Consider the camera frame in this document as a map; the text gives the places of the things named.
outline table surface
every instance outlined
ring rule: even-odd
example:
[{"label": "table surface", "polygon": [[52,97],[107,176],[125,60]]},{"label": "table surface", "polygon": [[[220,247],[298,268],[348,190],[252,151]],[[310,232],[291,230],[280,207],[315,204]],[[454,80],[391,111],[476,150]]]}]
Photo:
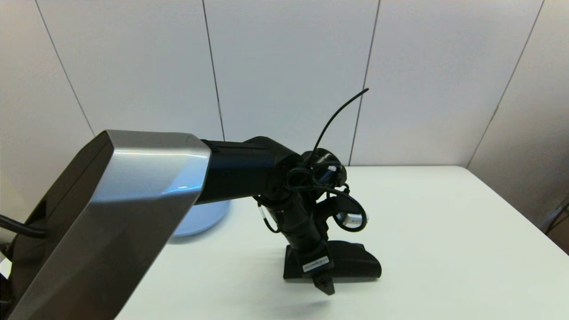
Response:
[{"label": "table surface", "polygon": [[460,167],[350,167],[370,216],[358,233],[373,282],[283,280],[287,244],[238,199],[208,232],[167,244],[118,319],[568,319],[569,257]]}]

